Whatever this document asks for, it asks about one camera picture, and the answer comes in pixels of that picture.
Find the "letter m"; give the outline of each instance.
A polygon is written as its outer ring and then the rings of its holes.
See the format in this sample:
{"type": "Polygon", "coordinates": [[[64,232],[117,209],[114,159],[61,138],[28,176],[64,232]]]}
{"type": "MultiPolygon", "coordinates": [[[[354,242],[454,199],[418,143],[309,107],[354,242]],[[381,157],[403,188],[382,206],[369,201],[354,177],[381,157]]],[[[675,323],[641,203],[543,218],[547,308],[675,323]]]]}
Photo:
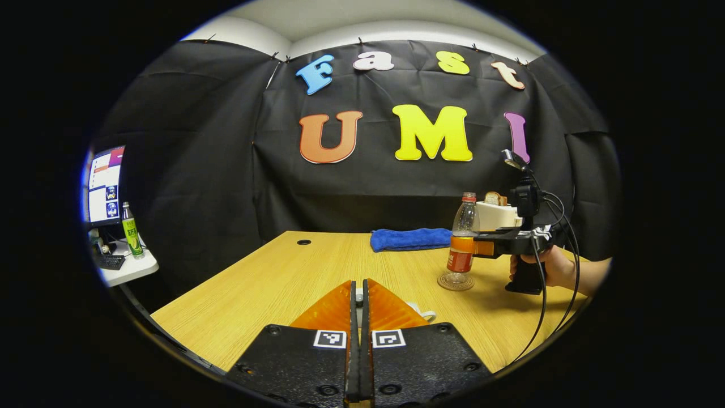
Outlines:
{"type": "Polygon", "coordinates": [[[465,138],[466,111],[461,107],[446,106],[441,109],[435,124],[432,124],[417,105],[397,105],[393,113],[400,118],[400,149],[395,152],[398,160],[418,160],[423,155],[415,145],[415,138],[430,159],[436,158],[441,143],[446,146],[441,152],[444,160],[471,161],[473,153],[468,149],[465,138]]]}

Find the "monitor screen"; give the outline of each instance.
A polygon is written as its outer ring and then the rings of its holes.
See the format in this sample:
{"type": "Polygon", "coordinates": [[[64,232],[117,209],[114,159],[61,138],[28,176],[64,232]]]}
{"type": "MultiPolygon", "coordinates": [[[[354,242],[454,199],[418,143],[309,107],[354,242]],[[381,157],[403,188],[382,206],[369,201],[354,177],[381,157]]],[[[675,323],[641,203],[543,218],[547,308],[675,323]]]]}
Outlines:
{"type": "Polygon", "coordinates": [[[88,220],[92,227],[118,224],[121,202],[118,200],[118,181],[124,146],[113,147],[95,154],[88,172],[88,220]]]}

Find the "plastic bottle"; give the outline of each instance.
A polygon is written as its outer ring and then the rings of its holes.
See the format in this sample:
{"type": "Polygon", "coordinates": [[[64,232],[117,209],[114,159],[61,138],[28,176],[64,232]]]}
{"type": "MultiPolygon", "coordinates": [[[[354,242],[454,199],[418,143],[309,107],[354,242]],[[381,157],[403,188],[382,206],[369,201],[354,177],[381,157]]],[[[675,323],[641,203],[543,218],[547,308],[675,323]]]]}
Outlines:
{"type": "MultiPolygon", "coordinates": [[[[453,220],[453,228],[451,228],[451,243],[455,237],[469,237],[471,243],[473,237],[479,235],[479,213],[476,210],[476,193],[475,192],[464,192],[463,199],[458,212],[453,220]]],[[[448,264],[449,271],[443,275],[442,279],[445,282],[451,284],[463,284],[468,279],[465,275],[466,272],[471,270],[473,264],[473,252],[462,252],[461,250],[453,249],[451,246],[450,252],[448,253],[448,264]]]]}
{"type": "Polygon", "coordinates": [[[131,249],[133,257],[141,259],[146,256],[144,249],[141,248],[141,240],[138,238],[138,231],[136,230],[136,220],[133,218],[128,201],[123,202],[121,223],[123,224],[123,232],[126,235],[126,242],[128,242],[128,247],[131,249]]]}

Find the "black cloth backdrop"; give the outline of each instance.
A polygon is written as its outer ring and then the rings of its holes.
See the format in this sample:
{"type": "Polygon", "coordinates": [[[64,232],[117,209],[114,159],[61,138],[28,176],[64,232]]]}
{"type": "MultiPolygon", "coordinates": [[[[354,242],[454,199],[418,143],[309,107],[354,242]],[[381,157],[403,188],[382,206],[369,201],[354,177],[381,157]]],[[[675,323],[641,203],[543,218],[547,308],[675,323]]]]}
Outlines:
{"type": "MultiPolygon", "coordinates": [[[[543,188],[561,197],[571,211],[572,174],[564,130],[542,86],[517,62],[463,46],[424,41],[379,41],[324,49],[282,64],[262,95],[254,136],[255,197],[264,241],[287,229],[370,232],[387,228],[451,228],[464,191],[482,197],[488,191],[508,195],[522,173],[503,163],[511,130],[504,113],[526,119],[526,145],[531,166],[543,188]],[[391,70],[356,71],[363,52],[392,55],[391,70]],[[471,69],[467,75],[446,73],[438,51],[457,52],[471,69]],[[295,73],[325,54],[334,56],[332,82],[312,95],[295,73]],[[491,66],[505,62],[516,70],[523,90],[514,89],[491,66]],[[400,119],[396,105],[417,105],[435,123],[448,105],[465,109],[469,162],[429,159],[402,161],[400,119]],[[322,145],[335,147],[346,110],[362,112],[355,151],[331,164],[306,161],[299,152],[306,115],[326,114],[322,145]]],[[[554,221],[543,209],[537,221],[554,221]]]]}
{"type": "Polygon", "coordinates": [[[592,261],[610,257],[623,197],[609,126],[579,82],[551,55],[536,58],[529,70],[552,100],[566,133],[576,186],[571,224],[579,250],[592,261]]]}
{"type": "Polygon", "coordinates": [[[99,132],[96,150],[126,145],[120,197],[174,297],[260,246],[252,129],[277,64],[237,44],[179,42],[139,74],[99,132]]]}
{"type": "MultiPolygon", "coordinates": [[[[501,150],[512,147],[506,112],[526,119],[531,167],[573,210],[582,255],[611,256],[616,154],[594,105],[549,57],[524,67],[463,46],[379,41],[284,63],[236,44],[182,41],[131,84],[94,146],[126,144],[120,196],[178,296],[287,230],[450,228],[464,191],[507,195],[521,177],[502,162],[501,150]],[[390,53],[395,67],[356,71],[368,51],[390,53]],[[462,55],[470,73],[442,71],[438,51],[462,55]],[[307,95],[295,73],[324,54],[334,56],[332,82],[307,95]],[[504,82],[496,61],[526,88],[504,82]],[[396,105],[417,105],[432,123],[445,106],[465,109],[473,160],[446,161],[440,151],[397,160],[396,105]],[[306,161],[299,120],[328,115],[322,145],[332,148],[336,114],[346,110],[362,112],[354,152],[338,163],[306,161]]],[[[537,221],[554,217],[543,208],[537,221]]]]}

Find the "white box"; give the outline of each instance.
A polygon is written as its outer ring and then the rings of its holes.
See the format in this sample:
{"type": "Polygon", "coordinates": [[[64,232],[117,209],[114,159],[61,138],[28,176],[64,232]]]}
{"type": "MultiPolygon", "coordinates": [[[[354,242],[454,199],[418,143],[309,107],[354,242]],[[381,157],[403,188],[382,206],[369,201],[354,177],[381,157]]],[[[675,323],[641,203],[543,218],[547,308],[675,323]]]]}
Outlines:
{"type": "Polygon", "coordinates": [[[520,227],[523,219],[516,214],[516,207],[494,205],[483,201],[476,202],[478,211],[478,230],[495,231],[501,227],[520,227]]]}

